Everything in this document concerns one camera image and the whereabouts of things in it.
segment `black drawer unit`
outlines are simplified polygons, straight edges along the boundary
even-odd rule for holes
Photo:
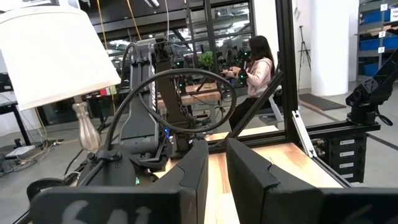
[[[348,182],[363,182],[367,134],[355,134],[324,139],[318,148],[320,156],[333,170]]]

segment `woman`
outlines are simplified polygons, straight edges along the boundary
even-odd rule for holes
[[[228,77],[238,78],[238,75],[247,74],[248,98],[235,108],[232,117],[229,119],[231,130],[233,130],[243,116],[250,110],[250,107],[266,90],[267,84],[275,74],[274,58],[268,40],[263,36],[253,37],[249,40],[251,49],[251,63],[246,70],[239,67],[232,67],[230,70],[223,70],[223,74]],[[269,101],[264,103],[261,109],[270,108]]]

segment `tripod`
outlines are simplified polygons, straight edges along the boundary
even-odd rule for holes
[[[303,65],[303,60],[302,60],[303,52],[305,52],[305,55],[307,56],[308,66],[310,67],[311,70],[311,56],[307,49],[307,45],[305,45],[305,41],[303,38],[303,26],[300,26],[300,32],[301,32],[301,50],[300,50],[300,69],[298,70],[298,91],[300,91],[301,67]]]

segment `pink jacket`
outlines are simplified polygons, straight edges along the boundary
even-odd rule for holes
[[[261,93],[268,87],[267,84],[271,81],[272,62],[268,58],[256,60],[248,73],[248,96],[251,98],[260,97]]]

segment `black hair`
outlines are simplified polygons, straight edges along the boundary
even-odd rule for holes
[[[275,63],[268,40],[264,36],[259,35],[249,39],[249,46],[251,49],[251,64],[253,64],[256,60],[263,59],[264,57],[268,58],[272,62],[271,77],[274,77]]]

